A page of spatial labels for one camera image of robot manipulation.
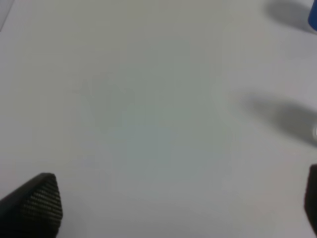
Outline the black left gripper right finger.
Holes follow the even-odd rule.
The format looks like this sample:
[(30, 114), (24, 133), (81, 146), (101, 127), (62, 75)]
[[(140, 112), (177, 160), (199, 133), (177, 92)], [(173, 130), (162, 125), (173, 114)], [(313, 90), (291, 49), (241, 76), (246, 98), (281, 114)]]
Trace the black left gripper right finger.
[(304, 198), (304, 209), (308, 221), (317, 235), (317, 165), (310, 166)]

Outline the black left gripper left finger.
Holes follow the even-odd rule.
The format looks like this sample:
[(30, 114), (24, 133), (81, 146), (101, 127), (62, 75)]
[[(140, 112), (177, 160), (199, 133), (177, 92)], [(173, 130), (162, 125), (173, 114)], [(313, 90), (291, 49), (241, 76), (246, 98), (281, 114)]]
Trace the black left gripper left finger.
[(55, 238), (63, 210), (56, 176), (41, 173), (0, 200), (2, 238)]

